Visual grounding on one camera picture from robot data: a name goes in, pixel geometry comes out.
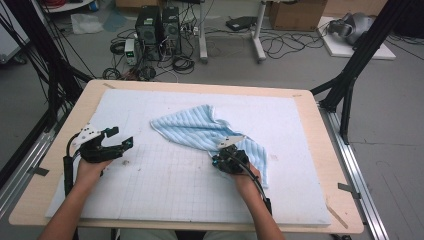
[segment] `gray floor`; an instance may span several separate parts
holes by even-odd
[[[95,13],[106,21],[110,10]],[[207,26],[224,27],[226,19],[212,19]],[[59,21],[66,21],[64,16]],[[132,28],[126,21],[116,32],[103,31],[68,37],[96,76],[110,67],[110,40]],[[424,68],[423,61],[386,43],[395,61],[373,60],[358,79],[352,104],[349,137],[359,166],[391,239],[424,239]],[[423,46],[398,43],[424,57]],[[330,57],[325,48],[305,49],[282,59],[257,64],[248,37],[219,34],[208,38],[209,63],[203,65],[196,51],[195,71],[178,75],[179,83],[312,89],[343,69],[348,59]],[[73,65],[85,71],[68,51]],[[32,67],[0,65],[0,167],[11,157],[47,106]],[[156,81],[176,82],[172,74]],[[317,100],[324,94],[316,96]],[[11,226],[6,212],[0,221],[2,239],[33,239],[39,227]],[[106,239],[107,229],[83,229],[82,239]],[[288,239],[331,239],[324,234],[288,233]],[[353,239],[371,239],[366,230]]]

